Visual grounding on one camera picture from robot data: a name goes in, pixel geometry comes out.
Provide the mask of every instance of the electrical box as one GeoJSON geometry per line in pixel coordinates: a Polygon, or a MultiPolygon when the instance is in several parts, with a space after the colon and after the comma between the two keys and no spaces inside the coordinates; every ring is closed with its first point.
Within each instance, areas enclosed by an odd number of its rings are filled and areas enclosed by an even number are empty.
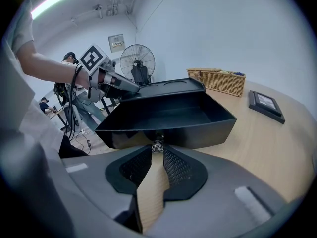
{"type": "Polygon", "coordinates": [[[123,34],[108,37],[111,53],[125,50],[123,34]]]}

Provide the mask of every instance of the standing fan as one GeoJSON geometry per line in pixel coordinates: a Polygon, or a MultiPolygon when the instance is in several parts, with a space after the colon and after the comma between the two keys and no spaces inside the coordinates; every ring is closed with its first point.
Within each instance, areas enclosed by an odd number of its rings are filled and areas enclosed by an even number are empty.
{"type": "Polygon", "coordinates": [[[135,44],[123,51],[120,67],[123,74],[137,85],[150,84],[155,69],[155,59],[151,50],[135,44]]]}

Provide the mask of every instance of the wooden table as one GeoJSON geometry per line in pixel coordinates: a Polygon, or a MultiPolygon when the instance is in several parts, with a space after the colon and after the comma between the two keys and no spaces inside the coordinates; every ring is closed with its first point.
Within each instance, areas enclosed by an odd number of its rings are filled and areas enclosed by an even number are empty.
{"type": "Polygon", "coordinates": [[[241,98],[212,90],[207,93],[233,113],[237,122],[225,143],[197,150],[240,164],[288,202],[305,194],[314,178],[317,123],[304,105],[251,82],[246,82],[241,98]],[[249,109],[250,90],[275,98],[285,124],[249,109]]]}
{"type": "Polygon", "coordinates": [[[50,117],[50,119],[54,118],[55,116],[58,116],[59,113],[62,112],[62,111],[63,111],[63,109],[58,110],[56,113],[54,113],[54,114],[50,117]]]}

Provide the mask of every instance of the person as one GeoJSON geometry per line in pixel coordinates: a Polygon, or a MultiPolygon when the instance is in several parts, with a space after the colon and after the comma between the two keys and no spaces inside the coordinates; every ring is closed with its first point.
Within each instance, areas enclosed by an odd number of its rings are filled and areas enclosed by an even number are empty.
{"type": "Polygon", "coordinates": [[[45,97],[41,99],[40,109],[43,111],[44,114],[48,114],[50,112],[56,112],[56,109],[51,108],[49,105],[47,105],[47,102],[49,102],[45,97]]]}
{"type": "MultiPolygon", "coordinates": [[[[25,81],[25,75],[29,75],[45,81],[71,83],[75,73],[75,67],[55,62],[36,51],[30,2],[21,5],[4,34],[0,61],[1,77],[5,78],[4,84],[0,86],[5,103],[0,116],[0,127],[18,129],[31,135],[45,151],[56,150],[61,158],[87,156],[84,151],[73,147],[64,133],[41,111],[33,98],[34,92],[25,81]],[[23,89],[23,98],[18,89],[23,89]]],[[[104,77],[101,72],[99,82],[103,82],[104,77]]],[[[76,83],[88,89],[88,75],[84,70],[79,72],[76,83]]]]}
{"type": "MultiPolygon", "coordinates": [[[[76,67],[77,64],[75,64],[75,62],[76,62],[76,54],[74,52],[68,52],[64,56],[62,64],[76,67]]],[[[67,85],[66,88],[68,91],[68,95],[70,95],[69,94],[70,84],[66,84],[66,85],[67,85]]],[[[91,117],[89,113],[94,115],[100,122],[102,122],[106,118],[103,115],[103,113],[100,111],[100,109],[97,108],[93,102],[87,100],[87,92],[84,89],[84,87],[82,87],[79,84],[76,84],[73,90],[72,104],[77,107],[77,110],[81,119],[92,131],[95,131],[98,124],[95,122],[95,120],[91,117]]]]}

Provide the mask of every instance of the black mesh panel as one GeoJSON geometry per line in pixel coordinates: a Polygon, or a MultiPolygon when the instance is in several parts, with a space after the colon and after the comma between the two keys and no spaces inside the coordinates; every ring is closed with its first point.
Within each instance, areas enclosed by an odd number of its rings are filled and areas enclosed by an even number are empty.
{"type": "Polygon", "coordinates": [[[169,150],[165,150],[164,153],[164,167],[170,187],[174,187],[183,182],[183,180],[190,179],[193,176],[192,167],[169,150]]]}
{"type": "Polygon", "coordinates": [[[187,200],[204,186],[208,173],[203,163],[164,145],[164,168],[170,188],[164,192],[163,200],[187,200]]]}
{"type": "Polygon", "coordinates": [[[151,166],[151,149],[147,149],[120,166],[120,173],[139,187],[151,166]]]}

